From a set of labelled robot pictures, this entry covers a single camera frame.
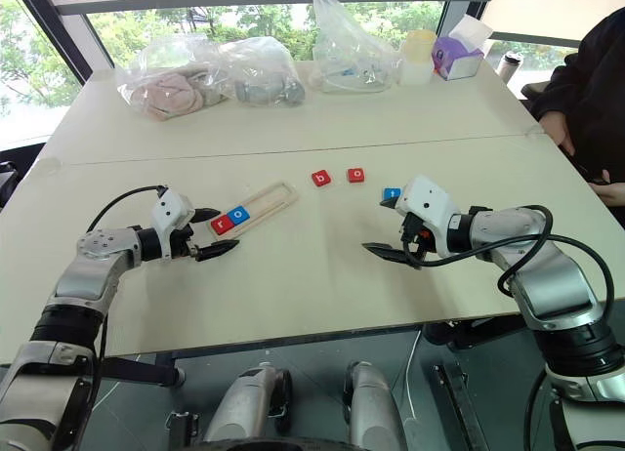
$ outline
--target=pink cloth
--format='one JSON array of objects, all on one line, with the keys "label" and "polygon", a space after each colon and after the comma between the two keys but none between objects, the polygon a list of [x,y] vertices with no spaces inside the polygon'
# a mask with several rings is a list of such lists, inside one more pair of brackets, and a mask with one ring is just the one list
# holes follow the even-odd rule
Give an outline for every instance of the pink cloth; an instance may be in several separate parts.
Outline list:
[{"label": "pink cloth", "polygon": [[164,121],[195,112],[204,106],[202,95],[179,73],[167,73],[137,88],[130,104],[140,106],[148,115]]}]

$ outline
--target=black jacket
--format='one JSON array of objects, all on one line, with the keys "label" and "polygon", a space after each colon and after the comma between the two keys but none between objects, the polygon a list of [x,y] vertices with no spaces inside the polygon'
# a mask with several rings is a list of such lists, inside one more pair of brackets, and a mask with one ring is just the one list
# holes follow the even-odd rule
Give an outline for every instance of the black jacket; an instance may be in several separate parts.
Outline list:
[{"label": "black jacket", "polygon": [[[563,112],[573,159],[590,177],[606,169],[613,182],[625,182],[625,8],[595,26],[564,63],[532,114],[540,119],[547,111]],[[625,207],[610,210],[625,225]]]}]

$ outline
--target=white table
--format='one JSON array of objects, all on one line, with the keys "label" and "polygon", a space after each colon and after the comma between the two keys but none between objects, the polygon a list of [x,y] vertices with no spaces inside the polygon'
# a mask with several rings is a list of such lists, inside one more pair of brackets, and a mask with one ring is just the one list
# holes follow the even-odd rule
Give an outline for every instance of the white table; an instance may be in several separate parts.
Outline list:
[{"label": "white table", "polygon": [[[353,166],[365,169],[364,184],[346,182]],[[332,175],[331,185],[313,185],[310,173],[319,169]],[[464,210],[546,205],[554,232],[596,249],[612,267],[616,293],[623,293],[625,272],[617,268],[625,260],[625,232],[543,135],[97,165],[46,158],[0,214],[0,363],[30,336],[87,224],[110,198],[138,185],[165,183],[198,207],[227,210],[285,180],[300,199],[221,258],[152,262],[129,272],[110,312],[112,355],[517,311],[497,292],[501,271],[494,265],[473,259],[416,271],[360,246],[398,246],[401,217],[378,201],[383,187],[402,186],[419,173]],[[147,226],[154,199],[147,193],[124,201],[103,226]],[[564,249],[602,297],[598,269]]]},{"label": "white table", "polygon": [[[309,77],[301,65],[301,77]],[[490,66],[478,75],[370,95],[307,89],[293,108],[227,101],[155,122],[132,110],[110,71],[87,82],[41,156],[63,164],[324,150],[542,132]]]}]

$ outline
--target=tissue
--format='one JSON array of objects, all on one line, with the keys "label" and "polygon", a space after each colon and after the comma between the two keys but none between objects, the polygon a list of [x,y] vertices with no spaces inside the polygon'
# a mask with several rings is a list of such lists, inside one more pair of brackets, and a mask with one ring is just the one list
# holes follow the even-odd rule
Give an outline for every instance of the tissue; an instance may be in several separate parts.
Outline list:
[{"label": "tissue", "polygon": [[441,36],[432,49],[432,60],[445,80],[474,76],[484,53],[479,49],[492,29],[465,15],[448,36]]}]

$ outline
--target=window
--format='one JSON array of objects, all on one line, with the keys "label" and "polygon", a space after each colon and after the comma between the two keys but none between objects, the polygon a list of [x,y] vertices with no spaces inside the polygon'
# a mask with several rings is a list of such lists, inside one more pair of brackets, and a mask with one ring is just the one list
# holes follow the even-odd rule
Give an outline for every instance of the window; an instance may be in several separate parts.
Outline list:
[{"label": "window", "polygon": [[517,98],[523,98],[521,88],[527,83],[544,82],[558,65],[564,64],[564,57],[577,52],[573,48],[548,46],[544,44],[517,43],[513,41],[492,41],[486,61],[496,69],[501,57],[508,51],[523,54],[523,64],[510,79],[508,87]]},{"label": "window", "polygon": [[[345,4],[364,28],[396,48],[411,29],[436,30],[442,2],[367,2]],[[152,38],[173,33],[204,32],[217,42],[250,36],[273,36],[293,58],[313,58],[316,38],[310,4],[243,5],[154,9],[89,15],[91,24],[115,63],[125,65]]]},{"label": "window", "polygon": [[0,149],[47,141],[79,90],[21,0],[0,0]]}]

